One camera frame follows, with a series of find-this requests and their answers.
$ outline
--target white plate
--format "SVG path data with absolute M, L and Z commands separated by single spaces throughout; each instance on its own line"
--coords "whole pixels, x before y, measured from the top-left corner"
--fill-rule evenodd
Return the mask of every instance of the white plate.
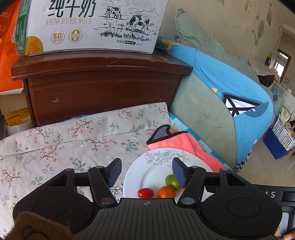
M 158 190 L 166 186 L 165 178 L 173 174 L 172 160 L 178 157 L 187 166 L 199 166 L 212 172 L 211 168 L 195 155 L 176 148 L 158 148 L 142 154 L 130 166 L 124 180 L 123 194 L 124 197 L 138 198 L 139 189 L 149 187 L 157 197 Z M 176 191 L 175 202 L 178 201 L 182 194 L 182 188 Z M 202 201 L 212 195 L 204 190 Z

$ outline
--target milk carton box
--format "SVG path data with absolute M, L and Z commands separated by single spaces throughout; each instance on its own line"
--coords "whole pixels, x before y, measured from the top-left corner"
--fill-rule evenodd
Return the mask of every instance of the milk carton box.
M 168 0 L 22 0 L 19 55 L 69 50 L 152 53 Z

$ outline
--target cow illustration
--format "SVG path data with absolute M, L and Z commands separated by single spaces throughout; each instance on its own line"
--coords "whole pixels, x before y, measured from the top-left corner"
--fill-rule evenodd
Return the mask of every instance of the cow illustration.
M 113 15 L 113 17 L 111 18 L 117 18 L 117 19 L 121 19 L 122 14 L 121 14 L 121 10 L 118 7 L 107 7 L 106 8 L 106 13 L 104 14 L 106 17 L 111 17 L 111 15 Z
M 148 24 L 150 22 L 150 18 L 146 16 L 142 16 L 139 14 L 133 15 L 133 17 L 127 22 L 126 29 L 132 30 L 133 28 L 136 30 L 136 26 L 141 26 L 141 32 L 145 33 L 145 30 L 148 30 Z

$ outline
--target blue container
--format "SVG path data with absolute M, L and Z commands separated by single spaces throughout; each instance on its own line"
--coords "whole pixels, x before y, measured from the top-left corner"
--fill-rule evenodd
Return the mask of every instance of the blue container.
M 284 146 L 280 143 L 277 136 L 274 134 L 272 129 L 270 129 L 263 140 L 264 144 L 270 150 L 271 154 L 275 159 L 280 159 L 283 156 L 286 156 L 289 152 L 287 151 Z

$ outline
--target floral bedsheet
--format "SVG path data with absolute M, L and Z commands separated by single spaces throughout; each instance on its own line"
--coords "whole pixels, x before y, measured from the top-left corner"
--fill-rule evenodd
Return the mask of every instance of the floral bedsheet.
M 146 141 L 170 124 L 166 103 L 147 104 L 33 128 L 0 142 L 0 236 L 13 226 L 15 204 L 65 168 L 85 172 L 122 159 L 122 173 L 111 189 L 123 196 L 124 177 Z M 90 197 L 89 188 L 77 191 Z

